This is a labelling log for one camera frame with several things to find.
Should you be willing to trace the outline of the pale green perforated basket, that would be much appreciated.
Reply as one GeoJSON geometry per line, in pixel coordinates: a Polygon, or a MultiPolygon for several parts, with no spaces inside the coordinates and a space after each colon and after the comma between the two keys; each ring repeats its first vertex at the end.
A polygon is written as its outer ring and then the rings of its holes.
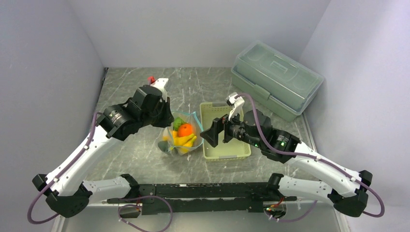
{"type": "MultiPolygon", "coordinates": [[[[200,117],[204,130],[211,127],[215,118],[229,114],[231,107],[224,102],[203,102],[200,104],[200,117]]],[[[245,159],[251,155],[250,145],[232,139],[223,143],[223,133],[219,134],[218,146],[213,148],[206,140],[203,142],[204,158],[208,161],[245,159]]]]}

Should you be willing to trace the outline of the dark green avocado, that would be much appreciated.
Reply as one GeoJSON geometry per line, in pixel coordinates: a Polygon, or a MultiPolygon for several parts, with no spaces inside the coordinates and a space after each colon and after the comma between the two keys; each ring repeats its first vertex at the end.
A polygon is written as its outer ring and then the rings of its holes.
{"type": "Polygon", "coordinates": [[[172,146],[169,144],[168,141],[160,141],[157,144],[158,148],[160,151],[166,154],[171,154],[172,153],[172,146]]]}

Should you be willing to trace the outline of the clear zip top bag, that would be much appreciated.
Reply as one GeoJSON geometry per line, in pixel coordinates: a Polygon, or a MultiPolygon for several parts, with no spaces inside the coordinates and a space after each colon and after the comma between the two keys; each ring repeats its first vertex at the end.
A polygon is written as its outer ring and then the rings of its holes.
{"type": "Polygon", "coordinates": [[[157,146],[166,154],[185,155],[199,148],[204,140],[200,133],[203,126],[196,112],[173,111],[174,121],[166,127],[157,146]]]}

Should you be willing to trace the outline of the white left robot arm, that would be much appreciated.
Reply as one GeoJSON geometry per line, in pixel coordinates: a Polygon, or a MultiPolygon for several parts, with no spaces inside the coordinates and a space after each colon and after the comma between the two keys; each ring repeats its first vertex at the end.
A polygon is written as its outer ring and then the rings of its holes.
{"type": "Polygon", "coordinates": [[[168,80],[161,78],[139,87],[124,103],[115,104],[93,116],[90,133],[55,170],[38,174],[33,184],[57,215],[70,218],[95,203],[109,199],[136,201],[138,182],[129,174],[100,181],[87,181],[90,170],[114,144],[124,141],[145,126],[166,128],[174,118],[170,110],[168,80]]]}

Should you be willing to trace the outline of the orange fruit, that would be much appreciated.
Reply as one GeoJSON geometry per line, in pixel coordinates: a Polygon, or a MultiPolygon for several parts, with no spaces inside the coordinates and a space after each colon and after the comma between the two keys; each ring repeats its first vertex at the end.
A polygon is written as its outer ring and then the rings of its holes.
{"type": "Polygon", "coordinates": [[[179,127],[178,137],[185,137],[191,134],[195,134],[194,127],[190,123],[185,123],[179,127]]]}

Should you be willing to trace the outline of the yellow bell pepper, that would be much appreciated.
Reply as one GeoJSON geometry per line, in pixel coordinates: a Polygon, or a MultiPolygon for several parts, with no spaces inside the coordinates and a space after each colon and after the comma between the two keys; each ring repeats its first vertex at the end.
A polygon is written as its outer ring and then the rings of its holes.
{"type": "Polygon", "coordinates": [[[162,134],[164,141],[174,141],[178,138],[178,131],[165,129],[162,134]]]}

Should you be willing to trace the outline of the green lime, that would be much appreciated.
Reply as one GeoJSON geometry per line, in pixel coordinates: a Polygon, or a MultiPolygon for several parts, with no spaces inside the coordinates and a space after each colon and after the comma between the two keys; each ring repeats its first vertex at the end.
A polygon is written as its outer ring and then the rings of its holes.
{"type": "Polygon", "coordinates": [[[181,118],[181,117],[177,117],[175,118],[174,122],[173,122],[173,130],[174,131],[178,131],[179,127],[183,124],[185,124],[186,122],[181,118]]]}

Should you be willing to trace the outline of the yellow banana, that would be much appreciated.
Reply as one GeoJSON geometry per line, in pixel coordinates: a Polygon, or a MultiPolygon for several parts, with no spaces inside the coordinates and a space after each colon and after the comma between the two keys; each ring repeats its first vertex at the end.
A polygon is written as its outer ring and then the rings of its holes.
{"type": "Polygon", "coordinates": [[[171,145],[170,149],[175,150],[180,155],[184,155],[191,150],[196,139],[197,136],[195,134],[178,137],[177,133],[174,133],[173,144],[171,145]]]}

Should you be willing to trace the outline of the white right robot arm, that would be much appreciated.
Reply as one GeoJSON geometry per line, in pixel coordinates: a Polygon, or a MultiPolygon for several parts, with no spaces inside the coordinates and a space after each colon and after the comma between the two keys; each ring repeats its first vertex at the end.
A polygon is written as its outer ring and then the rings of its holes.
{"type": "Polygon", "coordinates": [[[223,133],[223,143],[237,139],[260,149],[270,160],[293,165],[317,178],[316,181],[311,181],[273,173],[266,185],[269,199],[277,201],[282,197],[302,197],[322,201],[350,217],[359,217],[364,212],[368,201],[367,189],[351,181],[340,170],[367,185],[371,184],[372,173],[366,170],[356,172],[342,166],[335,169],[325,164],[324,159],[315,160],[301,155],[288,156],[270,150],[259,135],[252,111],[246,112],[243,120],[240,120],[239,116],[229,120],[228,115],[215,118],[210,128],[201,132],[200,136],[212,147],[216,147],[220,133],[223,133]]]}

